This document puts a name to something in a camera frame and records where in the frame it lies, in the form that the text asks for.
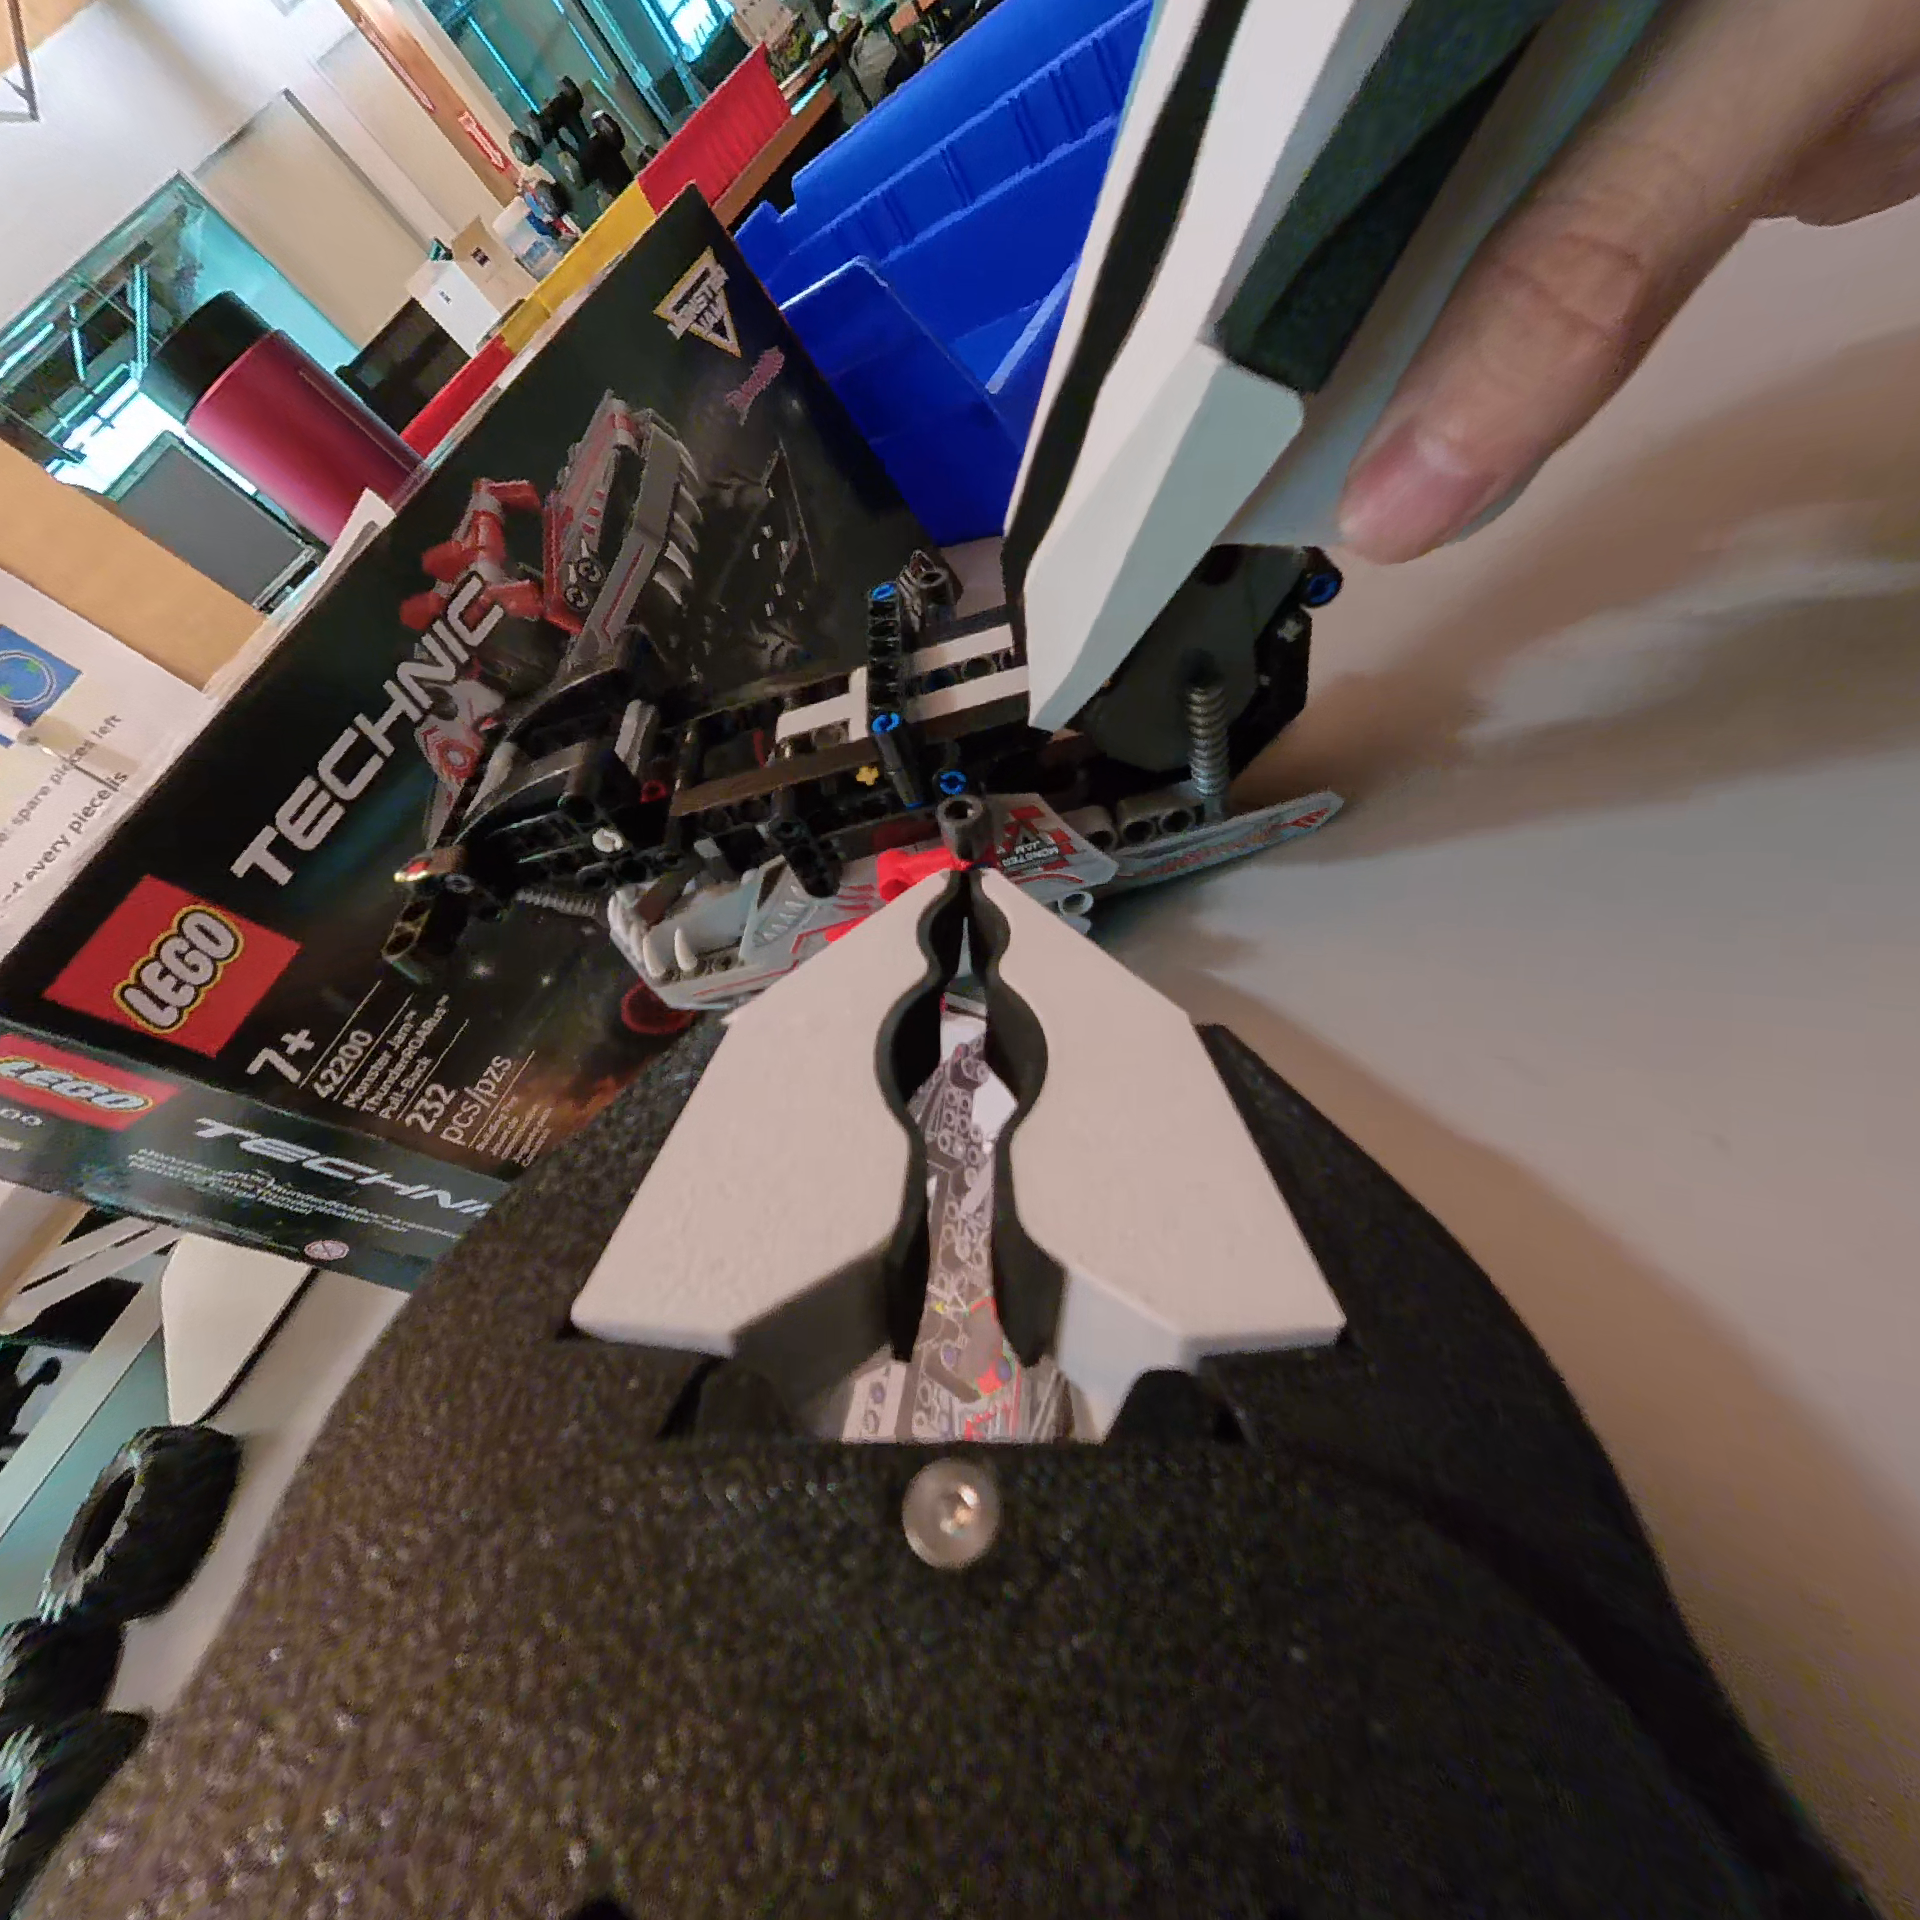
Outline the maroon cylinder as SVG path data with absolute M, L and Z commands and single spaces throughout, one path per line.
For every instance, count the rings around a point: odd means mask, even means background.
M 393 504 L 413 484 L 423 456 L 281 329 L 172 348 L 170 360 L 187 433 L 319 543 L 363 493 Z

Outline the instruction poster sheet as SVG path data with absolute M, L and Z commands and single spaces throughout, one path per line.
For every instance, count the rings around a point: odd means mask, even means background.
M 209 712 L 261 615 L 2 447 L 2 947 Z

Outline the yellow plastic bin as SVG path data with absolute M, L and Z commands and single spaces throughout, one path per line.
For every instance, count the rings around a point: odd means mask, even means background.
M 537 287 L 518 299 L 498 324 L 497 336 L 510 356 L 526 351 L 539 332 L 575 307 L 618 264 L 625 254 L 657 223 L 657 208 L 639 181 L 626 187 L 607 211 L 564 254 Z

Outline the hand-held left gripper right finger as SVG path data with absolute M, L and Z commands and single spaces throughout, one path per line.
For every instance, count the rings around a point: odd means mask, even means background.
M 1347 1315 L 1186 1012 L 995 871 L 971 878 L 1001 1329 L 1103 1435 L 1143 1376 L 1324 1348 Z

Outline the grey desk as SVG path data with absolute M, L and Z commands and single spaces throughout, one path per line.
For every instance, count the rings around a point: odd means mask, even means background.
M 1759 223 L 1486 529 L 1341 560 L 1239 798 L 1107 902 L 1503 1289 L 1738 1708 L 1915 1915 L 1915 206 Z

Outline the toy vehicle model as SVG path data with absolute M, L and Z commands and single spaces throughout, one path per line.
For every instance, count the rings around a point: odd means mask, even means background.
M 1036 726 L 1007 607 L 921 549 L 871 589 L 863 654 L 692 711 L 639 643 L 564 665 L 497 724 L 395 871 L 381 963 L 415 985 L 537 908 L 610 937 L 639 1031 L 738 1007 L 883 908 L 875 854 L 946 844 L 1085 929 L 1099 902 L 1329 824 L 1340 796 L 1237 807 L 1302 711 L 1318 545 L 1212 549 L 1065 726 Z

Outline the dark toy set box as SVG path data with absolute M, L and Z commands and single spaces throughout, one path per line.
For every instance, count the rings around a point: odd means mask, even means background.
M 537 908 L 434 983 L 381 963 L 494 726 L 625 638 L 698 712 L 851 665 L 921 549 L 682 189 L 5 951 L 5 1185 L 410 1284 L 666 1041 L 610 937 Z

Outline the blue plastic bin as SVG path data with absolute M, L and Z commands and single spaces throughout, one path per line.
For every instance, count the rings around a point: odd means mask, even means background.
M 1005 3 L 803 166 L 787 211 L 737 239 L 777 302 L 852 257 L 921 261 L 933 243 L 1036 248 L 1089 235 L 1150 3 Z
M 1090 204 L 1010 185 L 890 256 L 818 235 L 737 239 L 937 543 L 1005 524 Z

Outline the instruction booklet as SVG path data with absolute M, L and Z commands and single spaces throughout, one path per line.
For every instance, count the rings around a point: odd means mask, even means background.
M 1021 1361 L 991 1281 L 995 1145 L 1014 1097 L 986 1055 L 986 1005 L 949 997 L 945 1052 L 909 1097 L 926 1150 L 927 1279 L 907 1360 L 881 1352 L 833 1403 L 827 1429 L 866 1444 L 1046 1444 L 1071 1438 L 1069 1385 Z

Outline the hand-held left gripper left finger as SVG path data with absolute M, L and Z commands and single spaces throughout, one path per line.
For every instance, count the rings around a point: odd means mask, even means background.
M 926 1145 L 963 873 L 937 871 L 730 1023 L 579 1293 L 575 1329 L 738 1360 L 789 1401 L 902 1358 L 927 1281 Z

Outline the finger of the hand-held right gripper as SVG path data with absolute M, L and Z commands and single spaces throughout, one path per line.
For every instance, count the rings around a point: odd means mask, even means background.
M 1246 4 L 1183 208 L 1062 508 L 1036 553 L 1004 553 L 1038 726 L 1060 728 L 1092 700 L 1298 431 L 1302 401 L 1228 359 L 1221 315 L 1405 6 Z M 1154 6 L 1139 62 L 1150 103 L 1198 8 Z
M 1077 263 L 1062 329 L 1046 367 L 1023 470 L 1004 534 L 1005 553 L 1036 553 L 1081 462 L 1102 388 L 1141 315 L 1183 208 L 1217 86 L 1246 14 L 1206 3 L 1190 19 L 1163 94 L 1145 97 L 1145 65 L 1126 103 L 1102 183 L 1097 222 Z

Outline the red plastic bin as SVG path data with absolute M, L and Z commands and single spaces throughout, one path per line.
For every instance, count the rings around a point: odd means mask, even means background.
M 687 144 L 687 177 L 715 206 L 789 121 L 790 103 L 767 51 L 755 45 L 678 135 Z
M 454 431 L 459 420 L 494 391 L 510 364 L 513 348 L 505 339 L 494 336 L 484 341 L 477 353 L 402 428 L 402 441 L 423 459 L 431 455 Z

